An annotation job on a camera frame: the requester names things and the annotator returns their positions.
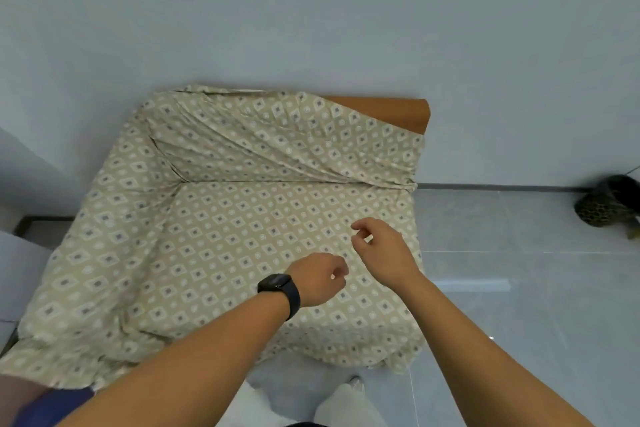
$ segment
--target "sneaker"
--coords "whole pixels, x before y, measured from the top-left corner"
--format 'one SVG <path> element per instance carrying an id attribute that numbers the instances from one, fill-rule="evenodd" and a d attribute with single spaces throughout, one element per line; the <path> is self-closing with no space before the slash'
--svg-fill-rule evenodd
<path id="1" fill-rule="evenodd" d="M 359 392 L 364 393 L 364 382 L 359 375 L 353 375 L 348 381 L 347 385 L 351 386 L 352 389 L 357 390 Z"/>

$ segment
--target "patterned fabric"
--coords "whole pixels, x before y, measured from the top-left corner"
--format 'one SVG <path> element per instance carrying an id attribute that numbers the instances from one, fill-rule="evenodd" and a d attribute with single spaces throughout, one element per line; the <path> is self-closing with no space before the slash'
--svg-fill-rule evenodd
<path id="1" fill-rule="evenodd" d="M 0 373 L 100 388 L 312 252 L 342 255 L 347 286 L 301 310 L 260 359 L 287 349 L 404 369 L 422 334 L 367 272 L 349 225 L 387 221 L 420 264 L 410 192 L 422 145 L 303 92 L 155 94 L 125 124 L 52 253 Z"/>

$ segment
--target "hand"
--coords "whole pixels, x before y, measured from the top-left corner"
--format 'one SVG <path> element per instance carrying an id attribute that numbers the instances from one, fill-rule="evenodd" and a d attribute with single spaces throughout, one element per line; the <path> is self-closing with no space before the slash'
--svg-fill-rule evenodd
<path id="1" fill-rule="evenodd" d="M 344 288 L 349 269 L 338 255 L 312 253 L 293 262 L 285 273 L 298 288 L 300 307 L 312 307 L 324 304 Z"/>
<path id="2" fill-rule="evenodd" d="M 413 277 L 422 276 L 402 235 L 387 223 L 375 218 L 363 218 L 355 221 L 351 228 L 358 230 L 351 237 L 354 250 L 380 284 L 397 293 L 397 289 L 410 283 Z M 370 235 L 373 235 L 373 239 L 365 242 Z"/>

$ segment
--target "smartwatch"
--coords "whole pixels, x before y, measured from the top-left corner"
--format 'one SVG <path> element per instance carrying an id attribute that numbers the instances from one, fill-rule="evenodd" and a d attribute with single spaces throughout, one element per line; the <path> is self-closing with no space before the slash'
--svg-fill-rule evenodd
<path id="1" fill-rule="evenodd" d="M 258 282 L 258 293 L 261 292 L 282 292 L 289 299 L 289 317 L 287 321 L 300 309 L 300 293 L 298 287 L 293 283 L 291 275 L 276 273 L 263 278 Z"/>

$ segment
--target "pant leg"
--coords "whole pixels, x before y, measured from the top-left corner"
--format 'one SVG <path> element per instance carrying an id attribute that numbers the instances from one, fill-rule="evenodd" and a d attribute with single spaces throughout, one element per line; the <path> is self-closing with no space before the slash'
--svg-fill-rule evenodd
<path id="1" fill-rule="evenodd" d="M 277 415 L 263 392 L 243 382 L 217 427 L 285 427 L 295 423 L 295 420 Z"/>
<path id="2" fill-rule="evenodd" d="M 320 404 L 314 416 L 316 424 L 327 427 L 387 427 L 376 407 L 350 385 L 340 385 L 327 400 Z"/>

